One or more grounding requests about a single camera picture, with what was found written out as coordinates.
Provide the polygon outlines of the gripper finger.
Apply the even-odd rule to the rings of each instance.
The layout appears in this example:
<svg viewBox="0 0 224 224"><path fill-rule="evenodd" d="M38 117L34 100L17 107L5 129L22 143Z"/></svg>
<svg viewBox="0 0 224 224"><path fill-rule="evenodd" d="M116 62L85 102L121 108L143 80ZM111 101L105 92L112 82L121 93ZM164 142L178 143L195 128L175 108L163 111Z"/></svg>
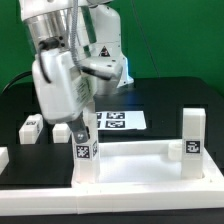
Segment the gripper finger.
<svg viewBox="0 0 224 224"><path fill-rule="evenodd" d="M89 140L89 131L84 123L82 114L80 114L77 119L68 122L67 125L69 126L77 144L82 144Z"/></svg>

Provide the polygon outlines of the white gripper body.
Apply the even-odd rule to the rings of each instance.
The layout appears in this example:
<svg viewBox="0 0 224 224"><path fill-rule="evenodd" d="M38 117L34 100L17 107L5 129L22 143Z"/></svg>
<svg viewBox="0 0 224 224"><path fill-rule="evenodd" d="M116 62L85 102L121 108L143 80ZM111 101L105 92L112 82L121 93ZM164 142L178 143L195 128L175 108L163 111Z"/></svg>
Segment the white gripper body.
<svg viewBox="0 0 224 224"><path fill-rule="evenodd" d="M33 62L32 72L43 117L50 124L77 119L96 93L96 78L80 74L69 51L45 51L41 59L51 82L41 74L38 59Z"/></svg>

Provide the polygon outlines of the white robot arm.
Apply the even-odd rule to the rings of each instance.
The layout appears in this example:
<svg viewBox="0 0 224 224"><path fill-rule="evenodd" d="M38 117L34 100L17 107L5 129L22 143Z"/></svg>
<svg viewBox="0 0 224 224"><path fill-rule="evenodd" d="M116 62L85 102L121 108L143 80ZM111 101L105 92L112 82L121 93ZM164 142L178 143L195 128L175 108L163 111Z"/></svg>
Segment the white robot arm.
<svg viewBox="0 0 224 224"><path fill-rule="evenodd" d="M50 124L67 123L78 144L96 131L84 121L93 97L133 82L112 1L19 0L36 50L32 75L42 115Z"/></svg>

